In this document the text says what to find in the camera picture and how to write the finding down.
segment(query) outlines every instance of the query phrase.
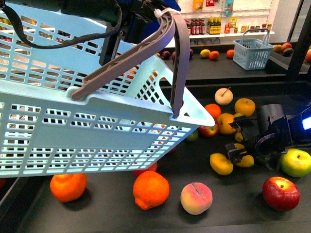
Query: white cable tie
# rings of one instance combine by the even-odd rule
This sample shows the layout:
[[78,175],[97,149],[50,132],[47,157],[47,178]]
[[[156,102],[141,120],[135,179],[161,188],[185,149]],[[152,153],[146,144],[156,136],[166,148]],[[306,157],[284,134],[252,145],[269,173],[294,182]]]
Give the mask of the white cable tie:
[[155,9],[154,14],[155,14],[155,17],[160,18],[163,14],[165,14],[166,12],[169,12],[169,11],[173,11],[173,12],[180,14],[180,11],[177,11],[177,10],[172,9],[172,8],[166,8],[163,11],[161,11],[160,9]]

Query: orange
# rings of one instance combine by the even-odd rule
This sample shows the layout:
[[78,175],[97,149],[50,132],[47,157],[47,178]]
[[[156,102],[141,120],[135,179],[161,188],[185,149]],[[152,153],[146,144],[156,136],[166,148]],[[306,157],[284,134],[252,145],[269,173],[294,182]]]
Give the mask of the orange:
[[206,111],[216,120],[222,113],[220,107],[215,103],[210,103],[204,107]]
[[78,199],[86,189],[87,178],[84,173],[54,175],[50,189],[55,198],[61,202]]
[[228,59],[233,59],[234,50],[228,50],[226,56]]
[[307,62],[311,62],[311,50],[309,50],[309,51],[307,52],[306,60],[307,60]]
[[145,171],[140,174],[133,185],[135,203],[142,210],[148,210],[163,204],[169,194],[169,182],[155,171]]
[[210,52],[209,58],[210,60],[215,61],[219,58],[219,53],[217,51]]

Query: bottle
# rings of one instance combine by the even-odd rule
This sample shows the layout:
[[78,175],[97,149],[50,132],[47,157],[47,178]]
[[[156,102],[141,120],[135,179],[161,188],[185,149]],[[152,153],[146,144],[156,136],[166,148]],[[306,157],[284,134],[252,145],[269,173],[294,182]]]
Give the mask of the bottle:
[[198,19],[196,19],[195,23],[196,23],[196,35],[199,35],[200,34],[200,30],[201,30],[200,21]]
[[222,29],[222,18],[218,18],[218,30],[217,30],[217,34],[221,33],[221,29]]
[[214,34],[214,31],[215,31],[215,23],[214,23],[214,18],[211,18],[210,19],[210,30],[209,30],[210,34]]
[[210,34],[210,18],[208,19],[207,25],[206,25],[206,32]]
[[204,20],[200,20],[201,28],[200,28],[200,34],[204,35],[205,33],[205,23]]
[[191,28],[191,35],[195,35],[196,34],[196,25],[195,25],[195,21],[193,19],[191,20],[190,28]]

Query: peach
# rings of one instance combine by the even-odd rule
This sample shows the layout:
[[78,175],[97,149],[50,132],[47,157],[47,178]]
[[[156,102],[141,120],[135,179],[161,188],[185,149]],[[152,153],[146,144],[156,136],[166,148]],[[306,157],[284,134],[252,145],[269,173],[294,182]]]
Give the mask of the peach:
[[199,215],[207,210],[212,202],[212,191],[203,183],[190,183],[180,194],[183,208],[191,215]]

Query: light blue plastic basket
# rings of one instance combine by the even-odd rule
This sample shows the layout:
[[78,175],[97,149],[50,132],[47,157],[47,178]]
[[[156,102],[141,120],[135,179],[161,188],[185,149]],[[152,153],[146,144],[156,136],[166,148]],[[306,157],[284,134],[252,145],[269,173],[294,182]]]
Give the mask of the light blue plastic basket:
[[263,40],[244,39],[246,33],[256,31],[257,29],[249,29],[244,32],[241,40],[234,40],[234,56],[235,61],[245,70],[265,69],[273,50],[273,45],[268,44],[270,31],[267,31]]
[[[61,32],[71,39],[105,31],[89,19],[11,7],[36,21],[23,24],[37,44],[68,39]],[[12,26],[0,26],[12,40],[0,42],[0,177],[145,169],[200,125],[214,124],[186,88],[180,116],[172,118],[159,82],[172,83],[173,73],[156,56],[73,101],[82,78],[100,67],[103,40],[38,50],[19,43]],[[132,46],[122,42],[118,52]]]

